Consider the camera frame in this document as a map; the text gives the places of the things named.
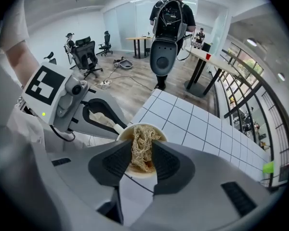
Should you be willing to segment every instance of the table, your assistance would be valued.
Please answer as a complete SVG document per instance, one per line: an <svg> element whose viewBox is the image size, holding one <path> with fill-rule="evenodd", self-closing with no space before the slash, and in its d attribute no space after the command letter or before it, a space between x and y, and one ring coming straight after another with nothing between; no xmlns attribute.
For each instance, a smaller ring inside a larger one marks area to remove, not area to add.
<svg viewBox="0 0 289 231"><path fill-rule="evenodd" d="M147 39L151 39L151 37L126 38L126 40L134 40L134 52L135 52L135 55L133 56L133 58L141 59L141 58L145 58L146 57L146 52L144 52L144 56L142 56L140 54L140 40L144 41L144 51L145 51L146 50L146 40ZM136 41L137 41L137 46L138 46L138 55L137 55L137 52L136 52Z"/></svg>
<svg viewBox="0 0 289 231"><path fill-rule="evenodd" d="M161 129L169 142L222 157L256 181L268 178L263 166L270 162L253 140L206 110L170 93L155 89L131 124L148 123Z"/></svg>
<svg viewBox="0 0 289 231"><path fill-rule="evenodd" d="M196 56L199 58L191 79L184 83L186 90L189 93L191 93L197 97L202 98L205 95L207 95L207 93L209 92L209 90L211 89L214 82L217 80L219 74L222 71L228 72L232 75L236 75L236 76L238 75L237 71L231 65L222 61L221 59L219 59L215 55L211 55L208 52L200 50L200 49L192 48L191 46L186 47L185 50L190 52L193 56ZM216 74L214 75L214 77L211 80L211 82L209 83L209 85L207 87L204 87L200 83L197 83L197 82L201 76L201 73L202 73L206 63L210 63L214 66L217 66L218 70L216 71Z"/></svg>
<svg viewBox="0 0 289 231"><path fill-rule="evenodd" d="M201 49L202 48L202 43L192 42L192 46Z"/></svg>

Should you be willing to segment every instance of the noodles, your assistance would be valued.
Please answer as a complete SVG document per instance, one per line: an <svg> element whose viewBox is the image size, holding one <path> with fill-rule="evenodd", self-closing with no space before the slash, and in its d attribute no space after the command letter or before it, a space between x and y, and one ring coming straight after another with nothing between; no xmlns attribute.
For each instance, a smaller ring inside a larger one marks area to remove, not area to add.
<svg viewBox="0 0 289 231"><path fill-rule="evenodd" d="M138 166L145 172L153 172L155 168L152 164L152 141L159 140L160 135L153 127L141 125L134 127L134 140L131 148L131 165Z"/></svg>

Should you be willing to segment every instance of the black t-shirt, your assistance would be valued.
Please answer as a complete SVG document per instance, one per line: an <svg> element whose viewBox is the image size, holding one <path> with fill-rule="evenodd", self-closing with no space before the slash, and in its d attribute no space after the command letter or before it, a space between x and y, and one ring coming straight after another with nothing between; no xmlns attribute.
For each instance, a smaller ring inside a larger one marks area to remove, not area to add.
<svg viewBox="0 0 289 231"><path fill-rule="evenodd" d="M67 44L69 45L69 47L71 48L71 52L73 53L75 51L75 48L76 48L74 41L71 39L68 39Z"/></svg>
<svg viewBox="0 0 289 231"><path fill-rule="evenodd" d="M67 42L67 44L69 45L69 47L72 49L73 47L75 47L75 43L74 43L74 41L73 40L69 40L68 42Z"/></svg>
<svg viewBox="0 0 289 231"><path fill-rule="evenodd" d="M150 20L154 21L154 18L156 17L157 13L159 12L159 7L162 5L162 1L158 1L155 6L152 9ZM196 26L193 11L191 8L184 4L182 9L183 17L184 17L184 23L187 24L187 26Z"/></svg>
<svg viewBox="0 0 289 231"><path fill-rule="evenodd" d="M200 43L201 44L202 41L203 41L201 39L204 39L204 37L205 37L204 33L201 33L201 32L196 33L196 43Z"/></svg>

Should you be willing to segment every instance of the backpack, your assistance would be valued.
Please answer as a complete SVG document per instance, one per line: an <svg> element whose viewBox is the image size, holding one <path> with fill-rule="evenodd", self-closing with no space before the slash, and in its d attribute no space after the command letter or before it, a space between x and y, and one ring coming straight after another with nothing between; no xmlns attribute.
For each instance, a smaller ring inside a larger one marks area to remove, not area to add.
<svg viewBox="0 0 289 231"><path fill-rule="evenodd" d="M67 41L66 41L66 44L64 45L64 48L65 48L65 50L66 50L66 53L71 53L71 51L72 51L72 48L69 46L69 44L68 44L68 42L70 41L70 39L68 39Z"/></svg>
<svg viewBox="0 0 289 231"><path fill-rule="evenodd" d="M157 76L166 76L173 68L177 57L177 42L187 30L184 23L184 3L177 0L161 0L155 18L153 33L155 40L150 50L150 67Z"/></svg>
<svg viewBox="0 0 289 231"><path fill-rule="evenodd" d="M184 5L177 0L161 0L153 27L156 39L177 42L183 38L187 30L182 11Z"/></svg>

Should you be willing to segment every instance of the red cup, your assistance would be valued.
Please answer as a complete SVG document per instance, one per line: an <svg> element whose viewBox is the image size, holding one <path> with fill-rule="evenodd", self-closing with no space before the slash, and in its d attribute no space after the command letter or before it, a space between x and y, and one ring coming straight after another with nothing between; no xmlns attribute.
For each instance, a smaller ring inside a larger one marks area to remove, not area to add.
<svg viewBox="0 0 289 231"><path fill-rule="evenodd" d="M209 59L210 59L210 57L211 57L211 55L210 55L210 54L207 54L207 55L206 55L206 59L207 59L207 60L209 60Z"/></svg>

